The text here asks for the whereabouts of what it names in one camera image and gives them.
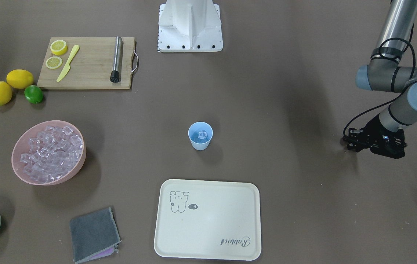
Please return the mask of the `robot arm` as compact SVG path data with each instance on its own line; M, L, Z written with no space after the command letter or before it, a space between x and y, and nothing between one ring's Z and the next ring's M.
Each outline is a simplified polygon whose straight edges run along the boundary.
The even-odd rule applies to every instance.
M398 97L372 118L363 128L348 129L343 140L348 150L372 153L399 159L405 156L406 127L417 122L417 67L401 67L406 50L414 52L410 44L417 0L392 0L368 65L356 74L357 87L369 91L396 92Z

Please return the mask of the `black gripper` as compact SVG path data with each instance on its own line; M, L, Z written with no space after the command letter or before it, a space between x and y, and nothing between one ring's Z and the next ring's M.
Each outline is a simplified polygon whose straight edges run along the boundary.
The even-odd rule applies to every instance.
M370 144L370 150L373 154L393 159L405 157L404 130L399 128L396 132L393 132L386 129L381 123L379 115L376 115L363 127L363 134Z

